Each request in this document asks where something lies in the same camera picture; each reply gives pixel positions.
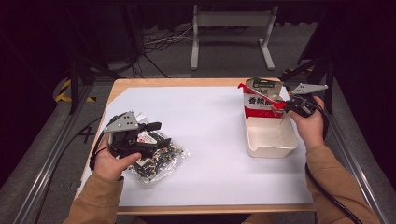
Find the white container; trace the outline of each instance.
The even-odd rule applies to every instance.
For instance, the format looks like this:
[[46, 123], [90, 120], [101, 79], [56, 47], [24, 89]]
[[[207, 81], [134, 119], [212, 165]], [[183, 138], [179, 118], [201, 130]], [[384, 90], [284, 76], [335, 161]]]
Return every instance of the white container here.
[[249, 117], [246, 121], [248, 154], [251, 157], [284, 158], [298, 143], [290, 116], [281, 119]]

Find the person's left hand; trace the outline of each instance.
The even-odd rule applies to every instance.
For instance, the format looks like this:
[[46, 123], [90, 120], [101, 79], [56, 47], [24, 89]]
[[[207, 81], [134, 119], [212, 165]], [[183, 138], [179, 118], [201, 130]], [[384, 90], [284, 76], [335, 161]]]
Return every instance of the person's left hand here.
[[94, 171], [101, 177], [104, 177], [109, 180], [119, 180], [122, 174], [122, 171], [128, 168], [128, 166], [134, 164], [142, 155], [140, 153], [131, 154], [125, 158], [117, 160], [113, 155], [108, 151], [108, 133], [102, 138], [102, 142], [100, 143], [97, 150], [104, 148], [96, 155], [95, 167]]

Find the white paper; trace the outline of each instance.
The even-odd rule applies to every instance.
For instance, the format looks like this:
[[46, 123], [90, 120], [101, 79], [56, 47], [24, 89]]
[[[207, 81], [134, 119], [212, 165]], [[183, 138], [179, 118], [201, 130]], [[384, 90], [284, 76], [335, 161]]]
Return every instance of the white paper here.
[[[285, 88], [281, 95], [289, 99]], [[248, 155], [242, 89], [130, 88], [107, 106], [100, 129], [115, 115], [130, 110], [161, 122], [161, 132], [191, 155], [172, 174], [150, 184], [124, 172], [120, 206], [312, 203], [299, 136], [299, 146], [286, 158]], [[82, 184], [90, 174], [86, 168]]]

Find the wooden table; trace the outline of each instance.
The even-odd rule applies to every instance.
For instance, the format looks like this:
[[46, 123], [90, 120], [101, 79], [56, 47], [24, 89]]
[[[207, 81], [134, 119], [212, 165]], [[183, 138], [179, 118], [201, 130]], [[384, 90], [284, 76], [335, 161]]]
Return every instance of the wooden table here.
[[[115, 81], [107, 105], [128, 88], [133, 87], [237, 87], [246, 78], [142, 78]], [[293, 204], [238, 204], [238, 205], [183, 205], [183, 206], [120, 206], [119, 215], [170, 215], [170, 214], [227, 214], [261, 212], [314, 211], [312, 203]]]

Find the brown sleeve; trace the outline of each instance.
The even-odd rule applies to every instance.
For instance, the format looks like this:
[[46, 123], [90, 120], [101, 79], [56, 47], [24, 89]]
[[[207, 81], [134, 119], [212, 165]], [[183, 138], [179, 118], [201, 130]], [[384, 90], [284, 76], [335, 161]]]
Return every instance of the brown sleeve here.
[[123, 179], [112, 181], [99, 176], [96, 172], [87, 179], [84, 188], [73, 201], [68, 223], [111, 223], [117, 218]]
[[[362, 223], [380, 223], [373, 209], [364, 201], [357, 181], [334, 157], [328, 147], [309, 148], [306, 163], [313, 177]], [[353, 223], [306, 178], [318, 213], [318, 223]]]

